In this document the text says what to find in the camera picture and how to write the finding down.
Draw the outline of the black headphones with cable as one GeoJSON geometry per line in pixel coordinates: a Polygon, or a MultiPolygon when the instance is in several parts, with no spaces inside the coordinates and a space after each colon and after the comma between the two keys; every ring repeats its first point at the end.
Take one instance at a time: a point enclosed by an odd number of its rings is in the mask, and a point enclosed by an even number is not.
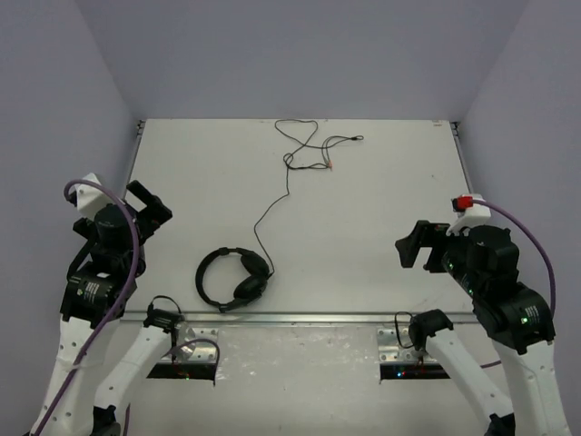
{"type": "Polygon", "coordinates": [[[331,148],[346,142],[361,142],[364,140],[364,136],[361,134],[352,136],[335,134],[324,139],[320,145],[313,145],[311,140],[320,128],[319,123],[315,120],[279,119],[273,123],[273,127],[279,134],[296,143],[297,147],[282,156],[285,166],[285,193],[274,200],[252,226],[253,235],[262,253],[256,253],[253,250],[241,247],[220,247],[207,254],[201,260],[194,275],[194,285],[199,297],[205,304],[216,309],[219,313],[232,312],[258,301],[267,289],[270,278],[276,273],[275,264],[259,236],[259,226],[276,205],[291,196],[290,174],[304,171],[330,171],[333,168],[330,158],[331,148]],[[306,139],[300,139],[285,132],[281,127],[283,124],[310,124],[312,130],[306,139]],[[296,154],[307,148],[320,151],[321,160],[306,165],[295,165],[296,154]],[[230,301],[219,302],[212,299],[206,292],[204,276],[213,262],[221,257],[231,255],[240,257],[241,266],[248,273],[248,276],[236,285],[230,301]]]}

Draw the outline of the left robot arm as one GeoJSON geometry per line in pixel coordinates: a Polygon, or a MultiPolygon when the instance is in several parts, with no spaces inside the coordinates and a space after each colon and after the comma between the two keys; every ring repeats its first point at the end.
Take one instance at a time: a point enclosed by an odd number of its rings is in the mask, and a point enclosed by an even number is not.
{"type": "Polygon", "coordinates": [[[146,269],[144,243],[172,211],[140,182],[127,191],[134,209],[91,173],[68,183],[65,199],[81,214],[74,231],[85,244],[71,262],[60,308],[59,347],[32,435],[124,435],[134,394],[178,339],[184,316],[148,306],[133,344],[110,372],[105,354],[146,269]]]}

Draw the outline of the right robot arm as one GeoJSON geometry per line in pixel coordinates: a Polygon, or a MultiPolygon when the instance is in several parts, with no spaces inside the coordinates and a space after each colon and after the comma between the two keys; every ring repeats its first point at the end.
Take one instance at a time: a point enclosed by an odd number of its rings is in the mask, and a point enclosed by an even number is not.
{"type": "Polygon", "coordinates": [[[503,393],[466,350],[441,310],[410,319],[417,352],[435,359],[456,384],[486,435],[568,435],[554,365],[556,331],[547,301],[518,279],[510,231],[479,225],[460,234],[419,221],[396,241],[400,264],[428,248],[429,273],[447,273],[471,298],[473,313],[496,350],[507,379],[503,393]]]}

